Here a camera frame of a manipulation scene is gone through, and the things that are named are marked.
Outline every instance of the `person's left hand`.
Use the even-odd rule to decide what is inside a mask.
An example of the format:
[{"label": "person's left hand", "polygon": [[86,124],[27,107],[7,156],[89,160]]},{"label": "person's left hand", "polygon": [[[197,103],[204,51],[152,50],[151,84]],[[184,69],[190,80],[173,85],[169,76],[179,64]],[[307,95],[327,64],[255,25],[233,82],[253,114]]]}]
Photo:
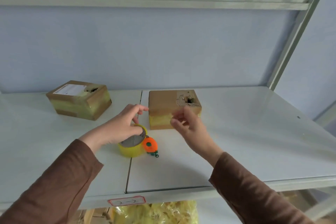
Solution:
[{"label": "person's left hand", "polygon": [[142,128],[132,126],[131,122],[138,124],[137,114],[148,111],[148,107],[128,104],[117,116],[106,123],[90,130],[79,139],[86,143],[93,152],[107,143],[120,143],[130,136],[140,135]]}]

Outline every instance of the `brown shirt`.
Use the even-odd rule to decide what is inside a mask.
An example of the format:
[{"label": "brown shirt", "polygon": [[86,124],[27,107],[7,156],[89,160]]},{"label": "brown shirt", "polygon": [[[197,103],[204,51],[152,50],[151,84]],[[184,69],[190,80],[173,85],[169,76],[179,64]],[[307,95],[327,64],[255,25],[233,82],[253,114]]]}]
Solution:
[{"label": "brown shirt", "polygon": [[[102,167],[90,148],[76,139],[0,216],[0,224],[67,223]],[[210,182],[243,223],[313,223],[228,153],[216,163]]]}]

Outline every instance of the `hand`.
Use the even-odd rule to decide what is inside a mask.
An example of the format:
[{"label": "hand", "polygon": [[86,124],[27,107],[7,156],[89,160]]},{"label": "hand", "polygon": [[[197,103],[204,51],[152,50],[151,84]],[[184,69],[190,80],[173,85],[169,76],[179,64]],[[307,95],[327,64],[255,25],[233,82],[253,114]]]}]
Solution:
[{"label": "hand", "polygon": [[215,166],[223,150],[212,140],[202,120],[189,106],[173,113],[170,124],[183,136],[194,152]]},{"label": "hand", "polygon": [[120,143],[133,135],[140,135],[142,128],[132,126],[131,122],[138,124],[136,115],[141,115],[143,111],[148,111],[148,107],[129,104],[117,116],[90,130],[79,139],[96,152],[104,144]]}]

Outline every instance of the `label sticker with red border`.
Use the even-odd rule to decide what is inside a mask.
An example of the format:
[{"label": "label sticker with red border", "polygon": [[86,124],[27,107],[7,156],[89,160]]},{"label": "label sticker with red border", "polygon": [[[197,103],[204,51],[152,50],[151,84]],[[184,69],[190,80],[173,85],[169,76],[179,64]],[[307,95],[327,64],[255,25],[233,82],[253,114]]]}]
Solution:
[{"label": "label sticker with red border", "polygon": [[146,199],[142,196],[136,197],[124,197],[107,200],[112,206],[122,206],[122,205],[140,205],[146,203]]}]

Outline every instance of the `tape roll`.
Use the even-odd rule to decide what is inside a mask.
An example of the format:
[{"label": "tape roll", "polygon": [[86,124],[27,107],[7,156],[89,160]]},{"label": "tape roll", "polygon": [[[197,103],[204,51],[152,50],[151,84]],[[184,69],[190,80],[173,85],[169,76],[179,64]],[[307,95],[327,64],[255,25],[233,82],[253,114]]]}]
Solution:
[{"label": "tape roll", "polygon": [[128,158],[135,158],[146,152],[142,146],[142,141],[146,138],[147,129],[140,124],[134,125],[142,128],[142,134],[140,136],[131,136],[118,144],[121,154]]}]

